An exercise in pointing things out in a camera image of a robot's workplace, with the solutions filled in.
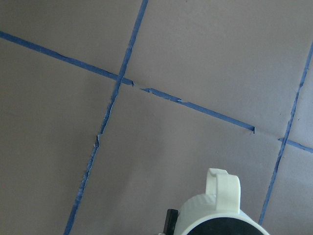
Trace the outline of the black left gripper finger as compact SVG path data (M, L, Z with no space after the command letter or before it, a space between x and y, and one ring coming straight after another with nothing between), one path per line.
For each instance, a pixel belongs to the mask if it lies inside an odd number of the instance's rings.
M163 233L165 235L173 235L175 231L176 222L177 222L177 210L168 209L165 218Z

